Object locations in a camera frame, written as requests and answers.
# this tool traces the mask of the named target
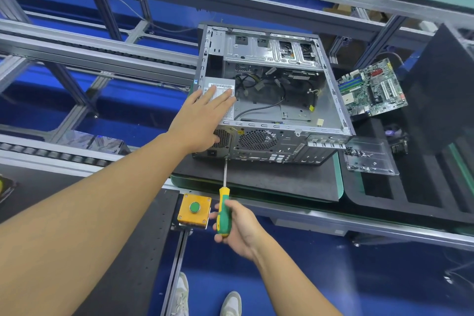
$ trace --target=screwdriver handle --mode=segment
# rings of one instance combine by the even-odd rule
[[[217,215],[217,233],[222,237],[226,237],[230,233],[232,227],[232,216],[230,209],[225,205],[224,201],[229,199],[230,189],[228,187],[221,187],[219,189],[219,214]]]

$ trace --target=hand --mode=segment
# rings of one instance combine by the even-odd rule
[[[232,228],[228,237],[223,238],[222,235],[217,234],[214,240],[228,244],[237,254],[255,262],[258,247],[270,235],[260,225],[254,213],[240,202],[225,200],[225,203],[232,211]],[[217,212],[212,212],[209,218],[216,219],[217,215]]]
[[[210,101],[215,92],[214,85],[200,99],[198,98],[202,90],[193,92],[170,125],[168,133],[175,135],[188,154],[205,151],[219,142],[219,137],[214,135],[214,130],[235,103],[236,98],[230,97],[232,89],[228,89]]]

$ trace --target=conveyor chain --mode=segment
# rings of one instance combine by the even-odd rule
[[[99,158],[91,158],[91,157],[69,154],[65,152],[37,149],[37,148],[32,148],[32,147],[25,147],[23,145],[7,144],[5,142],[0,144],[0,150],[13,151],[13,152],[18,152],[18,153],[23,153],[23,154],[28,154],[28,155],[34,155],[34,156],[41,156],[44,158],[54,158],[54,159],[63,160],[63,161],[72,161],[79,164],[87,164],[87,165],[100,166],[100,167],[106,167],[107,165],[113,162],[113,161],[108,161],[108,160],[102,160]]]
[[[181,63],[172,62],[172,61],[169,61],[169,60],[161,60],[161,59],[146,57],[146,56],[143,56],[143,55],[129,54],[129,53],[121,52],[121,51],[118,51],[118,50],[113,50],[113,49],[97,48],[97,47],[94,47],[94,46],[91,46],[91,45],[76,44],[76,43],[67,42],[67,41],[63,41],[63,40],[42,38],[42,37],[38,37],[36,35],[25,35],[23,33],[12,32],[12,31],[3,30],[2,33],[7,34],[7,35],[12,35],[12,36],[17,36],[17,37],[22,37],[22,38],[27,37],[29,39],[34,39],[34,40],[38,40],[38,41],[45,41],[45,42],[48,42],[48,43],[65,45],[65,46],[70,46],[70,47],[74,47],[74,48],[93,50],[93,51],[98,51],[98,52],[107,53],[107,54],[120,55],[120,56],[124,56],[124,57],[128,57],[128,58],[152,61],[152,62],[160,63],[160,64],[173,65],[173,66],[176,66],[176,67],[185,67],[185,68],[194,69],[194,70],[196,69],[195,65],[181,64]]]

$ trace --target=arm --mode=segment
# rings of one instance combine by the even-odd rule
[[[226,200],[226,205],[232,210],[232,229],[227,238],[215,235],[214,239],[256,264],[278,316],[341,315],[263,229],[252,211],[235,200]],[[216,217],[216,212],[210,214],[210,218]]]
[[[0,224],[3,315],[75,311],[178,163],[218,142],[213,132],[235,98],[209,102],[214,92],[194,92],[167,133]]]

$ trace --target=metal computer chassis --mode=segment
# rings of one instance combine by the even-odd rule
[[[293,100],[290,104],[285,100],[279,106],[248,113],[234,120],[234,115],[238,115],[240,110],[252,107],[252,103],[244,100],[246,97],[234,89],[238,102],[215,131],[220,142],[205,152],[195,154],[195,157],[318,165],[335,151],[346,148],[346,143],[355,135],[354,129],[317,35],[249,30],[222,24],[201,27],[203,35],[194,89],[206,91],[211,83],[221,84],[222,88],[227,88],[227,85],[235,87],[235,80],[229,79],[232,73],[252,67],[265,67],[264,71],[275,67],[289,70],[292,74],[290,78],[298,80],[318,75],[321,92],[313,111],[299,106],[304,103],[298,104]],[[288,49],[292,52],[285,55],[281,43],[291,45]],[[307,91],[303,92],[300,98],[305,98]]]

